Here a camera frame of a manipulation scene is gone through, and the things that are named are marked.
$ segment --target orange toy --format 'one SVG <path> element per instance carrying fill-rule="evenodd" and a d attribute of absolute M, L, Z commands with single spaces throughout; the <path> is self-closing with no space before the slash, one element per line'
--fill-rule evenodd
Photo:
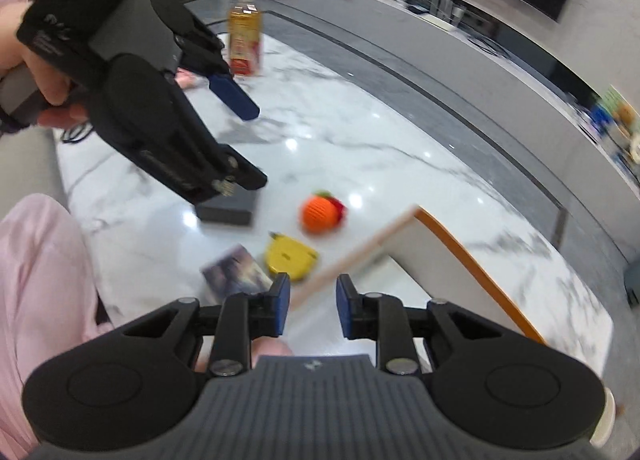
<path fill-rule="evenodd" d="M 312 234 L 322 234 L 338 225 L 340 212 L 327 198 L 312 196 L 300 211 L 300 224 Z"/>

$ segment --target amber liquid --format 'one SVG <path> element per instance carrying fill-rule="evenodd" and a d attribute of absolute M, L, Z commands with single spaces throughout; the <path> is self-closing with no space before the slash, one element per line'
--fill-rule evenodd
<path fill-rule="evenodd" d="M 229 11 L 228 59 L 235 75 L 257 75 L 262 62 L 262 17 L 253 3 Z"/>

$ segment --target small booklet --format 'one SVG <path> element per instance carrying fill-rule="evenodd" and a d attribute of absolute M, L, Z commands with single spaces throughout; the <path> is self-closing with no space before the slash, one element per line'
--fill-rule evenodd
<path fill-rule="evenodd" d="M 271 287 L 271 278 L 242 245 L 204 267 L 202 274 L 209 285 L 205 298 L 212 304 L 222 304 L 227 297 L 239 292 L 258 294 Z"/>

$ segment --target red toy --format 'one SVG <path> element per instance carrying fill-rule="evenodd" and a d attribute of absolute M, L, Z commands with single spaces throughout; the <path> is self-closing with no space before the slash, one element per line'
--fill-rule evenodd
<path fill-rule="evenodd" d="M 300 210 L 300 224 L 311 234 L 326 233 L 344 220 L 346 207 L 326 191 L 309 198 Z"/>

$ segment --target gray tile floor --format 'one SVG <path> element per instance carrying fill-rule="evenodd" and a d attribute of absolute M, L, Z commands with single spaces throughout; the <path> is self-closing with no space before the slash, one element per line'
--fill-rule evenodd
<path fill-rule="evenodd" d="M 384 50 L 308 14 L 261 0 L 264 32 L 331 68 L 415 123 L 491 183 L 547 239 L 598 296 L 614 321 L 604 382 L 623 413 L 604 449 L 625 459 L 640 447 L 640 311 L 627 303 L 627 265 L 610 238 L 564 185 L 521 144 L 442 84 Z M 190 9 L 224 20 L 229 0 Z M 224 31 L 224 24 L 213 26 Z M 559 217 L 565 210 L 566 223 Z"/>

